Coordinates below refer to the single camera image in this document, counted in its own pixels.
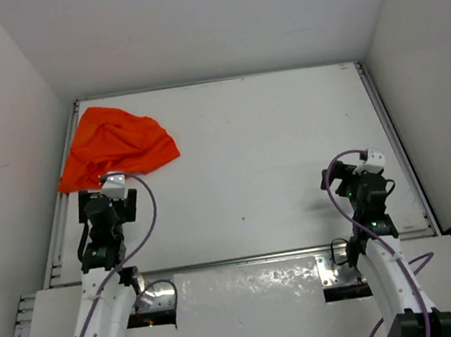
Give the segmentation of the orange t shirt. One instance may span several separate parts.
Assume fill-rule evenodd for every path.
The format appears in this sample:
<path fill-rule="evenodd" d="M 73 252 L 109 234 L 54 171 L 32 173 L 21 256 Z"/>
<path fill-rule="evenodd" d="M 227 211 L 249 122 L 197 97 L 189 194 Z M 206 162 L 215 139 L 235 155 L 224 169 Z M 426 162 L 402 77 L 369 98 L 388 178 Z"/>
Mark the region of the orange t shirt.
<path fill-rule="evenodd" d="M 149 174 L 181 155 L 155 119 L 98 106 L 85 110 L 68 153 L 58 187 L 65 194 L 99 189 L 112 171 Z"/>

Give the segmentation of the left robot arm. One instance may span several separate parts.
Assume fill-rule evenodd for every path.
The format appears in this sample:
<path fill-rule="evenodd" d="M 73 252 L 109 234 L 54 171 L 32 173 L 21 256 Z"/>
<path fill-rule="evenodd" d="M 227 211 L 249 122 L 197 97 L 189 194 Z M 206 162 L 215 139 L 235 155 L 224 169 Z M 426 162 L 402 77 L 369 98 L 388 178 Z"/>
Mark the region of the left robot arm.
<path fill-rule="evenodd" d="M 78 197 L 82 294 L 73 337 L 124 337 L 140 289 L 137 269 L 122 265 L 123 226 L 136 219 L 137 191 L 82 190 Z"/>

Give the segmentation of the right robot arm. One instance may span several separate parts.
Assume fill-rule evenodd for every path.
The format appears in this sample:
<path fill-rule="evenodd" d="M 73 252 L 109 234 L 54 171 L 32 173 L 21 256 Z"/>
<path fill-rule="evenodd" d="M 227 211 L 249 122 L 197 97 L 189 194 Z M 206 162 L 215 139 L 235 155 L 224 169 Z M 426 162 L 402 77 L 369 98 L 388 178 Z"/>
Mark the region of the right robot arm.
<path fill-rule="evenodd" d="M 386 337 L 451 337 L 451 313 L 441 311 L 418 282 L 402 251 L 386 199 L 396 183 L 384 177 L 384 153 L 372 148 L 354 152 L 361 163 L 345 164 L 338 154 L 322 171 L 321 188 L 330 200 L 346 198 L 352 224 L 346 246 L 348 265 L 359 271 L 376 299 Z"/>

